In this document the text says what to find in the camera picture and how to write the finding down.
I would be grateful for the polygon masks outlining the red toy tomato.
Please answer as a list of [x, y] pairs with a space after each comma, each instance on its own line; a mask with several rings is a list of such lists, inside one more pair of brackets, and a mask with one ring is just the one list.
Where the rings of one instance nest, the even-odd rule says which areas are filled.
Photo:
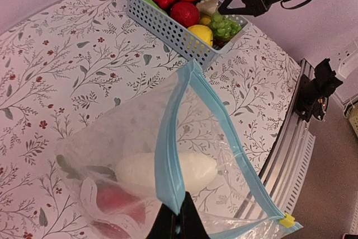
[[[145, 223], [145, 205], [140, 198], [125, 192], [118, 186], [102, 186], [97, 189], [96, 204], [105, 214], [123, 213], [137, 224]], [[130, 238], [118, 225], [93, 221], [91, 225], [107, 238]]]

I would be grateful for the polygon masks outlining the green toy grapes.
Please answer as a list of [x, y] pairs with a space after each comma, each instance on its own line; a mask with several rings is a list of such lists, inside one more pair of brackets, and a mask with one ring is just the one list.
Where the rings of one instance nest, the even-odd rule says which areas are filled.
[[242, 30], [241, 25], [218, 12], [212, 15], [210, 28], [214, 38], [220, 41], [229, 41]]

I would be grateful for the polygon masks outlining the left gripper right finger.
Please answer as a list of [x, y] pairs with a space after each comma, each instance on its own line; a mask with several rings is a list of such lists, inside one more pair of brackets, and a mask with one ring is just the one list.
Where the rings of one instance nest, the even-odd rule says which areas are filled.
[[195, 204], [189, 192], [185, 192], [185, 198], [179, 215], [180, 239], [208, 239], [204, 225], [196, 210]]

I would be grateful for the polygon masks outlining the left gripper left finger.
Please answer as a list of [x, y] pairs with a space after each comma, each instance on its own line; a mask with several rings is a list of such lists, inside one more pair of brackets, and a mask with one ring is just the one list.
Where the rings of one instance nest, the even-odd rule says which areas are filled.
[[177, 225], [178, 216], [162, 204], [147, 239], [175, 239], [178, 237]]

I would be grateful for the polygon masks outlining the clear zip top bag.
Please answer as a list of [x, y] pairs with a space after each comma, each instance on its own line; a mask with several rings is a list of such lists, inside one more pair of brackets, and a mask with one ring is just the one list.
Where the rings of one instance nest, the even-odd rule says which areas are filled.
[[[282, 238], [301, 228], [268, 195], [196, 61], [61, 140], [55, 156], [99, 238], [107, 237], [93, 221], [118, 225], [130, 238], [147, 238], [162, 204], [178, 216], [178, 234], [185, 192], [209, 238]], [[112, 185], [140, 198], [144, 224], [99, 210], [97, 189]]]

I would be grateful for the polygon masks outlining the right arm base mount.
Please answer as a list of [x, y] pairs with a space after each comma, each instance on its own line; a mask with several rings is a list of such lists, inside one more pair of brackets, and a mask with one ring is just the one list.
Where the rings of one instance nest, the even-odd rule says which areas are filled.
[[307, 123], [312, 117], [319, 121], [324, 119], [329, 97], [343, 84], [329, 62], [330, 59], [326, 58], [314, 68], [313, 79], [301, 76], [294, 111]]

